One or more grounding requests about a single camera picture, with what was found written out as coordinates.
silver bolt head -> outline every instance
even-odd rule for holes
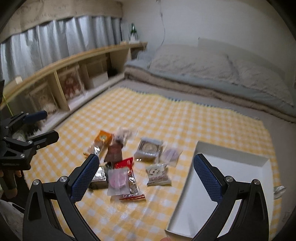
[[[255,183],[256,185],[260,185],[260,181],[259,181],[258,179],[254,179],[254,183]]]
[[[63,177],[61,177],[60,179],[59,179],[59,181],[61,182],[61,183],[64,183],[65,181],[67,181],[67,177],[66,176],[63,176]]]
[[[229,183],[233,182],[233,177],[227,176],[226,181],[229,182]]]
[[[34,181],[33,181],[33,185],[34,185],[34,186],[37,186],[37,185],[39,184],[39,182],[40,182],[39,180],[34,180]]]

yellow gingham cloth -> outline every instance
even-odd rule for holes
[[[87,191],[82,201],[76,203],[88,225],[103,241],[160,241],[166,237],[164,229],[184,187],[199,140],[269,157],[274,186],[280,185],[275,151],[261,121],[228,109],[169,100],[126,88],[100,95],[73,114],[58,130],[59,141],[33,157],[31,170],[24,172],[28,185],[35,179],[45,183],[68,176],[83,163],[83,151],[101,129],[114,133],[120,126],[138,130],[137,137],[123,148],[124,158],[133,156],[141,137],[163,140],[183,152],[177,167],[169,167],[171,187],[147,187],[145,167],[149,164],[135,161],[133,170],[146,195],[145,201],[120,203],[107,196],[105,189]],[[56,202],[54,206],[63,229],[70,233]],[[275,200],[270,238],[275,236],[280,210],[281,199]]]

wrapped snack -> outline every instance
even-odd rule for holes
[[[97,155],[100,159],[103,157],[103,152],[106,150],[110,142],[112,141],[112,134],[106,131],[100,131],[91,146],[87,149],[84,155],[89,156],[90,154]]]
[[[133,131],[131,129],[119,127],[114,135],[114,140],[116,142],[121,143],[124,147],[126,146],[126,143],[128,139],[134,138],[136,136],[137,132]]]
[[[143,137],[134,155],[136,160],[154,160],[159,157],[163,141]]]
[[[172,182],[168,177],[166,170],[167,164],[154,164],[146,168],[149,181],[147,186],[171,185]]]
[[[108,188],[108,178],[105,174],[104,167],[99,167],[89,187],[91,189],[105,189]]]
[[[181,155],[181,153],[182,153],[182,151],[177,148],[166,146],[165,150],[163,151],[163,153],[160,156],[160,162],[166,163],[172,167],[176,167],[179,156]]]
[[[118,162],[114,166],[115,168],[128,168],[128,185],[130,188],[130,194],[122,195],[120,200],[139,200],[144,199],[145,195],[140,192],[139,186],[136,182],[134,173],[133,173],[133,157],[124,159],[121,162]]]
[[[108,171],[108,196],[130,194],[128,186],[128,168],[111,169]]]
[[[274,187],[274,199],[280,198],[286,191],[284,186]]]
[[[108,152],[105,156],[105,162],[111,162],[112,164],[122,161],[122,144],[114,142],[108,147]]]

blue textured gripper pad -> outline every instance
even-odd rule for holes
[[[98,169],[99,158],[97,155],[94,155],[94,157],[90,160],[90,162],[81,172],[80,176],[72,185],[71,201],[73,203],[81,201]]]
[[[223,197],[222,186],[216,177],[198,155],[196,155],[193,159],[193,167],[207,190],[211,200],[219,204]]]

white tray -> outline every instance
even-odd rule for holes
[[[202,153],[211,165],[217,167],[224,176],[232,176],[239,182],[250,183],[253,179],[258,179],[261,182],[270,225],[274,205],[273,176],[270,160],[265,157],[205,142],[197,143],[194,156],[199,153]],[[229,231],[240,202],[240,200],[235,202],[232,212],[219,236]],[[193,165],[191,165],[184,189],[166,230],[174,234],[193,238],[203,227],[216,206],[217,203],[210,199]]]

